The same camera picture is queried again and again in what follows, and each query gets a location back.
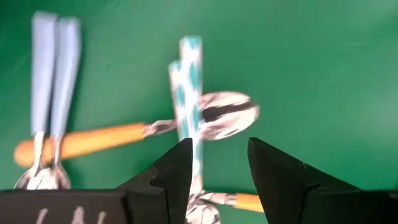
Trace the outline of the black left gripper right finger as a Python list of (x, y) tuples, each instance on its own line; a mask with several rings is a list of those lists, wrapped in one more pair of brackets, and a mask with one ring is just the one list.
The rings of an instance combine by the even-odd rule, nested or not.
[(321, 189), (358, 188), (281, 151), (259, 138), (249, 138), (252, 179), (268, 223), (300, 223), (308, 193)]

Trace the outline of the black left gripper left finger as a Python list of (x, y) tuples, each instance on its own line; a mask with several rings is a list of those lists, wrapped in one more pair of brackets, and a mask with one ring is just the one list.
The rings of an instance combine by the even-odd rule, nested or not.
[(192, 183), (192, 146), (185, 138), (150, 167), (121, 184), (123, 216), (117, 223), (184, 224)]

